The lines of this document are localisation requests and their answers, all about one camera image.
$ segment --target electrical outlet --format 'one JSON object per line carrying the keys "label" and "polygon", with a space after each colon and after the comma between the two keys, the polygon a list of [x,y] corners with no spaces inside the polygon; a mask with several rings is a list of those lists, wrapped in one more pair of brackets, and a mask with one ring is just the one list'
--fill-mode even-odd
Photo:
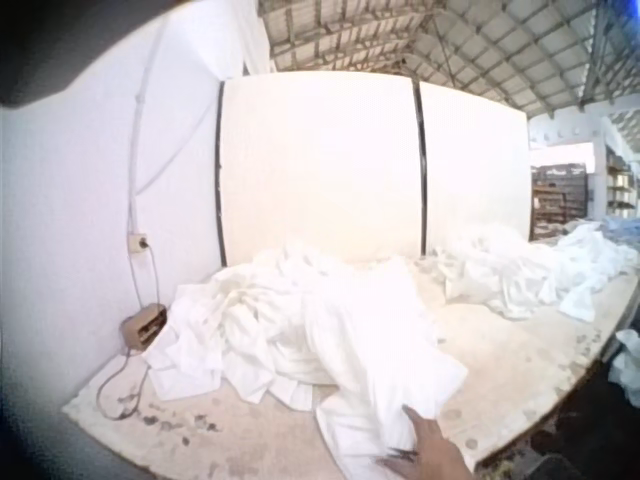
{"label": "electrical outlet", "polygon": [[128,237],[129,253],[142,253],[147,247],[147,235],[144,233],[130,233]]}

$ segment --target hand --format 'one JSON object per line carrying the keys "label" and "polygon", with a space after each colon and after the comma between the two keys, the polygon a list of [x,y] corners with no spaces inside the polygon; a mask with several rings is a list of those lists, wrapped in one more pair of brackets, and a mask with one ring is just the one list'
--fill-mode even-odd
{"label": "hand", "polygon": [[422,418],[413,408],[404,406],[416,432],[416,452],[400,452],[378,464],[407,480],[473,480],[473,475],[454,443],[442,436],[435,420]]}

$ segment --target ceiling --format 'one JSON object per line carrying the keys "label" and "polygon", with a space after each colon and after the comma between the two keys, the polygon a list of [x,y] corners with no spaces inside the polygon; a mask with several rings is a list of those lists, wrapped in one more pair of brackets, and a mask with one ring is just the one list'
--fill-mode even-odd
{"label": "ceiling", "polygon": [[[260,0],[259,8],[278,71],[406,75],[529,117],[640,92],[635,0]],[[611,119],[635,151],[639,116]]]}

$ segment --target table surface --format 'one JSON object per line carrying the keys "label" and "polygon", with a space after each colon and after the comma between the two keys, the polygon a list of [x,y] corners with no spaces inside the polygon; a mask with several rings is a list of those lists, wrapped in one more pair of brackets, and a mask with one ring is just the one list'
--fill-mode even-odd
{"label": "table surface", "polygon": [[[637,277],[620,276],[594,296],[594,323],[553,307],[510,321],[480,305],[445,305],[442,287],[412,268],[438,325],[440,348],[469,369],[438,421],[472,464],[511,443],[560,403],[640,299]],[[161,402],[147,381],[136,415],[106,420],[95,406],[96,390],[123,361],[112,359],[63,411],[135,465],[175,480],[343,478],[313,413],[294,412],[270,395],[259,405],[246,403],[225,382],[211,394]],[[130,405],[145,368],[142,358],[132,357],[104,389],[105,408],[117,414]],[[319,393],[316,402],[328,392]]]}

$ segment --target crumpled white sheet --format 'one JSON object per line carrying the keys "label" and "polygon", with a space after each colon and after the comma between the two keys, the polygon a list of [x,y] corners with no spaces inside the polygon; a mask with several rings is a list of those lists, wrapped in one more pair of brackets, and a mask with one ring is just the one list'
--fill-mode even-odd
{"label": "crumpled white sheet", "polygon": [[609,381],[620,385],[629,403],[640,408],[640,337],[635,330],[621,330],[616,338],[624,350],[613,359]]}
{"label": "crumpled white sheet", "polygon": [[300,247],[180,287],[143,355],[162,400],[213,391],[224,376],[248,402],[269,391],[310,411],[313,385],[338,385],[316,413],[351,479],[388,478],[374,457],[415,441],[402,405],[434,418],[467,373],[438,350],[403,260],[356,270]]}
{"label": "crumpled white sheet", "polygon": [[508,227],[478,227],[421,266],[444,282],[447,300],[483,303],[512,319],[558,305],[566,315],[592,322],[592,294],[638,263],[635,250],[605,239],[599,225],[582,224],[553,247],[528,243]]}

